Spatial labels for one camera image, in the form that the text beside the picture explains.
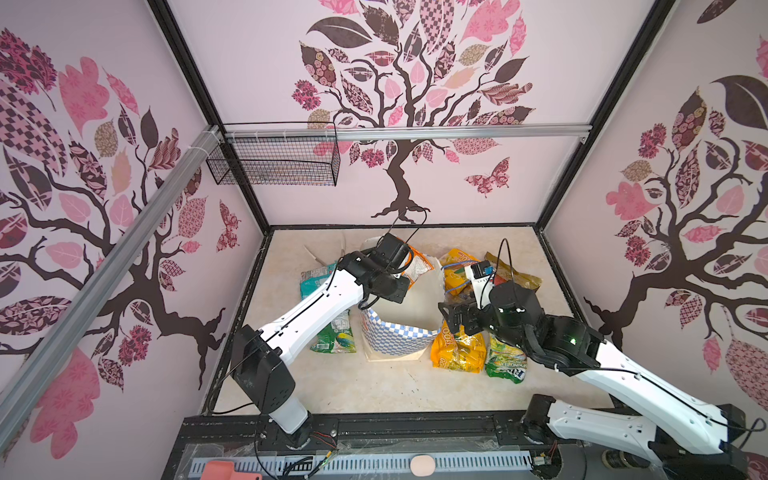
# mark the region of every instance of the black cable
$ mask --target black cable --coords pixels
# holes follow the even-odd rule
[[[210,414],[211,414],[211,415],[226,415],[227,413],[232,413],[232,412],[234,412],[235,410],[244,409],[244,408],[246,408],[247,406],[251,406],[251,405],[256,405],[256,404],[255,404],[255,403],[253,403],[253,402],[248,402],[248,403],[246,403],[245,405],[241,405],[241,406],[239,406],[239,407],[235,407],[235,408],[233,408],[233,409],[231,409],[231,410],[227,410],[226,412],[211,412]]]

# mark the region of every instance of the beige floor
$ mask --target beige floor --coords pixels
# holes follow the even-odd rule
[[[318,264],[303,249],[307,245],[325,262],[339,257],[343,240],[346,252],[357,250],[367,238],[386,229],[278,230],[270,244],[261,275],[248,310],[246,324],[254,329],[278,318],[300,301],[299,275]],[[407,238],[412,230],[395,230]],[[571,311],[541,246],[529,227],[425,228],[411,240],[419,251],[440,257],[460,247],[475,257],[496,253],[506,237],[515,269],[541,277],[538,298],[547,313],[570,315]],[[351,321],[358,344],[364,342],[359,311]],[[300,400],[311,412],[428,412],[461,410],[525,409],[534,393],[551,395],[575,405],[611,407],[608,394],[581,380],[528,363],[525,380],[515,385],[507,379],[484,373],[453,372],[432,367],[429,353],[421,359],[398,362],[368,362],[358,353],[324,354],[305,349],[290,366]],[[217,411],[232,409],[249,399],[237,384],[227,379],[221,389]],[[250,406],[233,415],[256,413]]]

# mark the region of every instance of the chip bag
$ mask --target chip bag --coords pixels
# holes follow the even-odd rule
[[[464,326],[459,330],[457,338],[448,330],[448,324],[443,322],[440,334],[432,342],[432,366],[439,369],[460,370],[463,372],[480,373],[485,363],[485,341],[482,334],[468,336],[464,334]]]

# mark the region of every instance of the wire basket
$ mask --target wire basket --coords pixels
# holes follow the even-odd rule
[[[293,130],[292,136],[292,131],[268,130],[229,137],[207,159],[217,184],[336,186],[341,157],[333,122],[255,125],[265,124],[304,124],[317,134]]]

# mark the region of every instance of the checkered pattern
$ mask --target checkered pattern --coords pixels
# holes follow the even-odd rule
[[[385,322],[372,309],[362,311],[362,334],[376,352],[408,355],[429,346],[440,330],[425,330]]]

